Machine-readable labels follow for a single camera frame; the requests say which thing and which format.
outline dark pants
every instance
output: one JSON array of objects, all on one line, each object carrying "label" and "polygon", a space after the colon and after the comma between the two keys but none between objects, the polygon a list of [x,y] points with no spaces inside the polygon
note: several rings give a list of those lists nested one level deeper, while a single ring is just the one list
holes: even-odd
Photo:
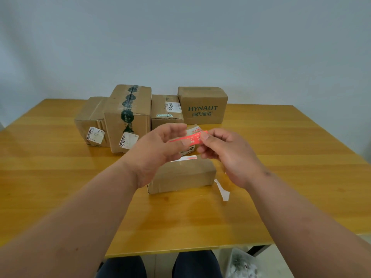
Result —
[{"label": "dark pants", "polygon": [[[109,258],[96,278],[146,278],[140,256]],[[222,278],[220,267],[211,250],[179,253],[173,267],[173,278]]]}]

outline hand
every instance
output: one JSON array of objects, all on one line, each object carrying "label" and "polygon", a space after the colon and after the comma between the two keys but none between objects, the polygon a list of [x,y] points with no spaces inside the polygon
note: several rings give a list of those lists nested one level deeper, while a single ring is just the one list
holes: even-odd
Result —
[{"label": "hand", "polygon": [[201,133],[203,145],[197,148],[201,158],[218,159],[223,163],[229,179],[246,188],[253,177],[267,169],[257,158],[251,146],[237,133],[212,129]]},{"label": "hand", "polygon": [[137,188],[151,182],[156,171],[163,164],[178,160],[181,151],[189,148],[191,140],[168,142],[186,135],[186,124],[167,123],[142,136],[120,160],[135,173]]}]

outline wooden table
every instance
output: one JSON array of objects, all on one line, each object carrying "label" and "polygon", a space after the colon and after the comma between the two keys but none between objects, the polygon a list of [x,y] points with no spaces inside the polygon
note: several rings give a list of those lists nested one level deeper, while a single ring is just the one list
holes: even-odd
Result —
[{"label": "wooden table", "polygon": [[[82,140],[73,118],[84,102],[44,100],[0,132],[0,245],[120,157]],[[338,222],[371,232],[371,166],[295,107],[229,104],[222,126]],[[107,256],[272,243],[248,193],[215,165],[229,202],[216,184],[151,196],[140,189]]]}]

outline right hand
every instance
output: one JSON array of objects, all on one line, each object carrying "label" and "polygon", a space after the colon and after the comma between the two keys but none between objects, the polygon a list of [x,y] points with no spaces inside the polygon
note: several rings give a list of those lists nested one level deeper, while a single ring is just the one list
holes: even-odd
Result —
[{"label": "right hand", "polygon": [[229,179],[246,188],[253,178],[267,172],[251,146],[240,135],[225,129],[212,129],[201,133],[203,145],[197,148],[201,158],[218,159],[225,167]]}]

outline left hand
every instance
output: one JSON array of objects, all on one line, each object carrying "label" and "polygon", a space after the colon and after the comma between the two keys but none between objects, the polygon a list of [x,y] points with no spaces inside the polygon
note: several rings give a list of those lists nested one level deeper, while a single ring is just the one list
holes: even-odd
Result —
[{"label": "left hand", "polygon": [[137,188],[151,182],[163,164],[178,160],[180,152],[189,148],[191,140],[168,142],[186,135],[186,124],[167,123],[142,136],[119,162],[136,174]]}]

